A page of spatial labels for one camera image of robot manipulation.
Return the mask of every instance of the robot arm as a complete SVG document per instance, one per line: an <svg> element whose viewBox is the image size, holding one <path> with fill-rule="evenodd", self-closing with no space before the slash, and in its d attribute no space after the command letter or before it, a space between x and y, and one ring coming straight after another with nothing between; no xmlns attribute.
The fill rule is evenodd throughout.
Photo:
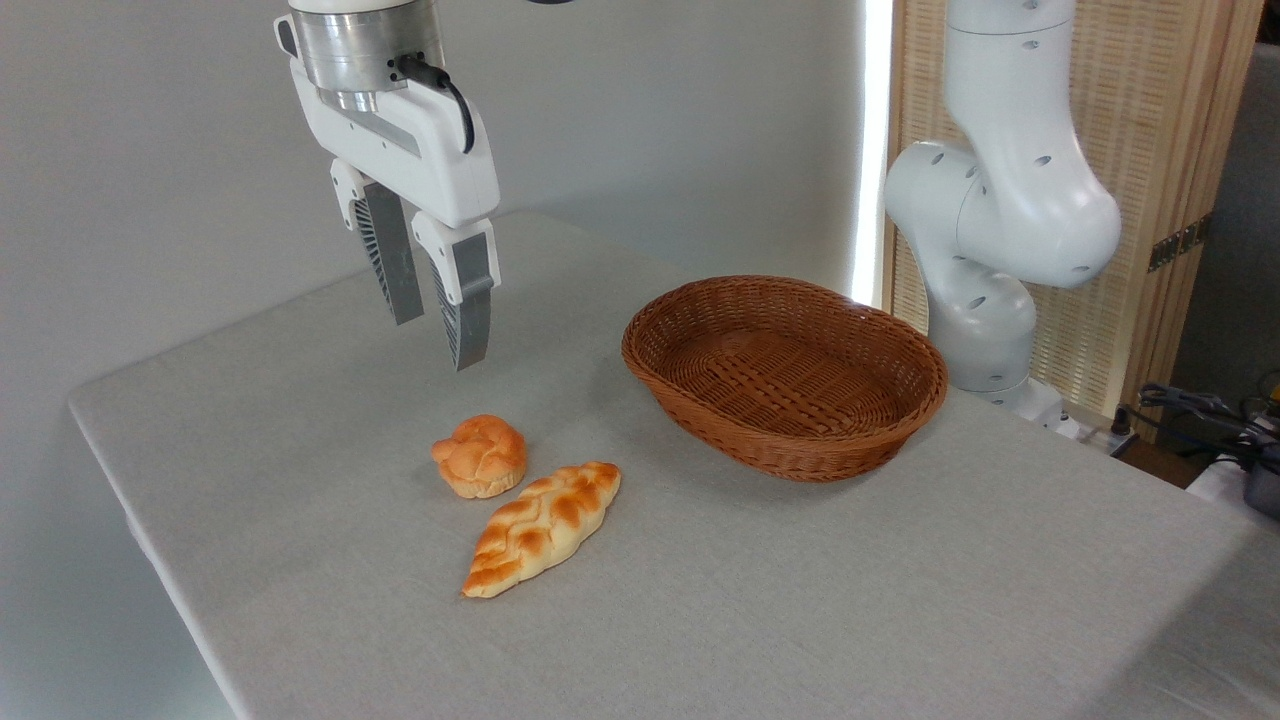
<svg viewBox="0 0 1280 720"><path fill-rule="evenodd" d="M334 192L396 323L422 314L401 199L431 260L454 366L484 359L502 278L499 193L484 120L443 70L435 0L289 0L275 20Z"/></svg>
<svg viewBox="0 0 1280 720"><path fill-rule="evenodd" d="M1051 427L1061 397L1029 380L1036 306L1019 281L1076 287L1120 241L1071 123L1074 17L1075 0L951 0L946 104L972 149L918 142L886 182L952 382Z"/></svg>

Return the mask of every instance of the bread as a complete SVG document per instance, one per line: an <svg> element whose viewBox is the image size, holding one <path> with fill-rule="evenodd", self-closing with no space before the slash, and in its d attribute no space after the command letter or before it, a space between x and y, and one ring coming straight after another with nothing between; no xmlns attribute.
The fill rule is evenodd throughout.
<svg viewBox="0 0 1280 720"><path fill-rule="evenodd" d="M586 462L530 483L489 519L462 594L494 597L568 560L604 521L621 482L616 465Z"/></svg>
<svg viewBox="0 0 1280 720"><path fill-rule="evenodd" d="M494 415L465 420L453 437L431 446L440 477L462 497L493 497L525 479L525 436Z"/></svg>

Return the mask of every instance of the gray tablecloth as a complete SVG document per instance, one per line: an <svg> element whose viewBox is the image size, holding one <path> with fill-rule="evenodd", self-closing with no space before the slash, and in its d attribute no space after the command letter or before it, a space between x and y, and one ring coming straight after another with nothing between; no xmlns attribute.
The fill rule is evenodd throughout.
<svg viewBox="0 0 1280 720"><path fill-rule="evenodd" d="M233 707L255 717L1280 716L1280 541L952 391L829 486L676 428L618 355L685 277L497 223L489 359L371 273L90 383L72 409ZM458 596L489 514L433 441L494 413L530 479L622 489L566 564Z"/></svg>

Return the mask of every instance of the brown woven basket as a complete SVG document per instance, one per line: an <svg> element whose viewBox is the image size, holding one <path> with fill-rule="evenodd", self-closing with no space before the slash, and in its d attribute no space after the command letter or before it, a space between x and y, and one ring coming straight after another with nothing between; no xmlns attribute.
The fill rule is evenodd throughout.
<svg viewBox="0 0 1280 720"><path fill-rule="evenodd" d="M947 391L942 356L909 324L790 278L678 287L632 318L622 357L680 427L801 482L888 462Z"/></svg>

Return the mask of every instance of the white wall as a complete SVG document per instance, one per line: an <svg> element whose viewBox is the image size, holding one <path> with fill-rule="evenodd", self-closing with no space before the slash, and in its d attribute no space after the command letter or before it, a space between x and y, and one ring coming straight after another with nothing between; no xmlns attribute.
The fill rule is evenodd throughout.
<svg viewBox="0 0 1280 720"><path fill-rule="evenodd" d="M503 210L845 288L861 1L440 14ZM228 714L65 396L364 266L284 5L0 1L0 717Z"/></svg>

